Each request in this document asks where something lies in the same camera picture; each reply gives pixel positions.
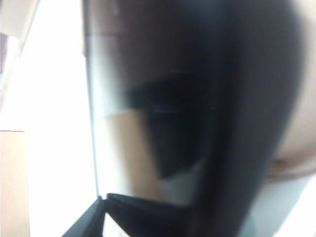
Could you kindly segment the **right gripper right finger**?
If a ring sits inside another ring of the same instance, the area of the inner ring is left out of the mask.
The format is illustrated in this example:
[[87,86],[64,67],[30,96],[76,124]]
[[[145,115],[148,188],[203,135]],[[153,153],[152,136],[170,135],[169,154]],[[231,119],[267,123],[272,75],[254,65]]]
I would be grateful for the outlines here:
[[131,237],[185,237],[195,207],[107,194],[105,210]]

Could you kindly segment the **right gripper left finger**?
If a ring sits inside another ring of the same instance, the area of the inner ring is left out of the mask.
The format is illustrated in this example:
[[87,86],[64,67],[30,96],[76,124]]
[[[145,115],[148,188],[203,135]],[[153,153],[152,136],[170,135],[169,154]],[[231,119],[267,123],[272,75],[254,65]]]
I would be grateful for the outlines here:
[[62,237],[101,237],[105,219],[104,204],[105,201],[98,197]]

